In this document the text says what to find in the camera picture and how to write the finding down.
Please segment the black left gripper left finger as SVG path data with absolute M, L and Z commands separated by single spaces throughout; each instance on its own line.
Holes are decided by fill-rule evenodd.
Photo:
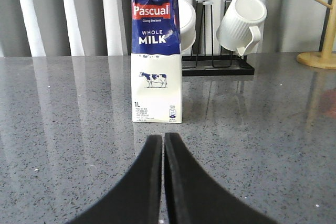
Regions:
M 161 175 L 162 136 L 150 135 L 122 179 L 70 223 L 158 223 Z

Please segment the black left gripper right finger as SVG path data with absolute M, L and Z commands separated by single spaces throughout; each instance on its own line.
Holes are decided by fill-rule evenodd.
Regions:
M 164 188 L 170 223 L 275 223 L 204 171 L 178 133 L 164 137 Z

